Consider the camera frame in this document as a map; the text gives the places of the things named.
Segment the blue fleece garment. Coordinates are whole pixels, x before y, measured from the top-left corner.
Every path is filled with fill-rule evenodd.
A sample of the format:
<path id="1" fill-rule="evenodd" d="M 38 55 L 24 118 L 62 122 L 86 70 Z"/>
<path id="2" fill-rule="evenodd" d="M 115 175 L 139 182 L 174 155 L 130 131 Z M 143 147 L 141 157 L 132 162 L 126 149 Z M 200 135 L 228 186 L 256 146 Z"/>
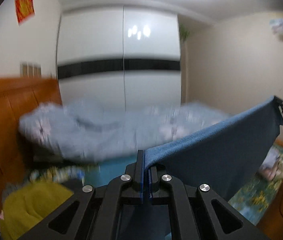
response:
<path id="1" fill-rule="evenodd" d="M 121 239 L 164 239 L 170 234 L 166 205 L 149 198 L 147 171 L 163 166 L 185 185 L 208 184 L 229 203 L 263 163 L 283 125 L 274 97 L 227 120 L 144 153 L 143 206 L 134 209 Z"/>

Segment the teal floral bed sheet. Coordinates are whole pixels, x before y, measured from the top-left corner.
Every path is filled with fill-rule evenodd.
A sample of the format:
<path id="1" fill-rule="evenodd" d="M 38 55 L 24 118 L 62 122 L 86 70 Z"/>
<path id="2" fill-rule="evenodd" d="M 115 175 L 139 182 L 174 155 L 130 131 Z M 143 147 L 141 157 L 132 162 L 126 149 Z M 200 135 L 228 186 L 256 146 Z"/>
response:
<path id="1" fill-rule="evenodd" d="M 229 200 L 229 204 L 254 225 L 263 217 L 283 182 L 283 141 L 277 139 L 268 154 L 278 157 L 278 166 L 273 179 L 268 181 L 257 173 Z M 99 165 L 50 166 L 31 171 L 27 180 L 29 182 L 54 181 L 63 183 L 70 179 L 77 179 L 81 185 L 99 187 L 108 184 L 110 180 L 123 174 L 126 166 L 136 162 L 136 159 L 137 156 L 132 155 L 106 161 Z"/>

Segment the yellow-green garment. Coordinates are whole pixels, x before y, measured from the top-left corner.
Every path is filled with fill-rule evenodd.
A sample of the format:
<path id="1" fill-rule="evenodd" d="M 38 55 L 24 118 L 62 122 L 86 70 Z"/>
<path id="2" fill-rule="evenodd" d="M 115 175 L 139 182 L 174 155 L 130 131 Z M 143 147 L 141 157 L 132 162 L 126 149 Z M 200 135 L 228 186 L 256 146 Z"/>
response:
<path id="1" fill-rule="evenodd" d="M 51 181 L 28 183 L 9 194 L 0 213 L 2 239 L 18 239 L 74 194 Z"/>

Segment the grey-blue floral quilt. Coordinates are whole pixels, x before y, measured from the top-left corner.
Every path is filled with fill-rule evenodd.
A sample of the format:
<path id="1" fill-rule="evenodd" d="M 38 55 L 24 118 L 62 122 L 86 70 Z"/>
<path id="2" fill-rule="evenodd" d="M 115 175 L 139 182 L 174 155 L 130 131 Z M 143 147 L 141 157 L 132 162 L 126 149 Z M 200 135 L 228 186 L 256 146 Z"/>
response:
<path id="1" fill-rule="evenodd" d="M 100 163 L 181 139 L 229 117 L 199 102 L 123 111 L 82 99 L 64 106 L 42 103 L 20 117 L 18 129 L 65 160 Z"/>

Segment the orange wooden headboard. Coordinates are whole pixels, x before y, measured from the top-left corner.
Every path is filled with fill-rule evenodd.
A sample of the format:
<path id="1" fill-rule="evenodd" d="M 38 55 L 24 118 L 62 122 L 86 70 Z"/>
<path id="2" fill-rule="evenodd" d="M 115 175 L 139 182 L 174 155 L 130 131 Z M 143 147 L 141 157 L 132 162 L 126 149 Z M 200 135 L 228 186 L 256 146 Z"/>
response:
<path id="1" fill-rule="evenodd" d="M 56 79 L 0 78 L 0 212 L 1 195 L 6 185 L 21 182 L 26 174 L 18 144 L 19 118 L 44 102 L 61 104 Z"/>

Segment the green plant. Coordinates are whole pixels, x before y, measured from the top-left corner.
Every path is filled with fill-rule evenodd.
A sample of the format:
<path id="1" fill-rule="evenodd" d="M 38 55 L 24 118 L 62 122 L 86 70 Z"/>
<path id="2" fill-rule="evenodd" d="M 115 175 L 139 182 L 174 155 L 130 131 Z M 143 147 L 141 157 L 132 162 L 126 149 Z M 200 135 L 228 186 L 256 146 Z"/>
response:
<path id="1" fill-rule="evenodd" d="M 181 42 L 185 42 L 190 36 L 190 31 L 183 24 L 179 25 L 179 36 Z"/>

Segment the white wardrobe with black stripe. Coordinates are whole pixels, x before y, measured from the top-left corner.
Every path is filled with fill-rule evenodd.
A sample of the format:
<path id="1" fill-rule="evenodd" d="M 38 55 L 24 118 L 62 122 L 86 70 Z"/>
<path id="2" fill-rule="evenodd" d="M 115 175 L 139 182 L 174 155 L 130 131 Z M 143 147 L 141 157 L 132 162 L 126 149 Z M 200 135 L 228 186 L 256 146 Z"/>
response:
<path id="1" fill-rule="evenodd" d="M 176 14 L 132 7 L 65 14 L 56 56 L 62 102 L 95 98 L 122 110 L 178 106 L 180 57 Z"/>

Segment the wall switch panel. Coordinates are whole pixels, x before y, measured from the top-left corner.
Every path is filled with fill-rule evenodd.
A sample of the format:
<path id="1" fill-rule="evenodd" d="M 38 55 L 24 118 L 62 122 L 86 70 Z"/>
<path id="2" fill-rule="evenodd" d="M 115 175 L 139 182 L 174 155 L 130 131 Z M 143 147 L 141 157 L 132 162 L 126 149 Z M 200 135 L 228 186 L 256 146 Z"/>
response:
<path id="1" fill-rule="evenodd" d="M 21 77 L 42 77 L 41 65 L 32 62 L 20 63 Z"/>

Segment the red paper wall decoration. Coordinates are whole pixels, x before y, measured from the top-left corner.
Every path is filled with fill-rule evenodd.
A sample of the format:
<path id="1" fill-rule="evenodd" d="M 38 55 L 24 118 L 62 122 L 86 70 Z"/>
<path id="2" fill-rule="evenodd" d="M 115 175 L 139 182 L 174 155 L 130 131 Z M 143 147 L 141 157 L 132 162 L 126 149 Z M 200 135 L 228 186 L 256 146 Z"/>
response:
<path id="1" fill-rule="evenodd" d="M 17 22 L 21 25 L 28 18 L 35 16 L 33 0 L 14 0 Z"/>

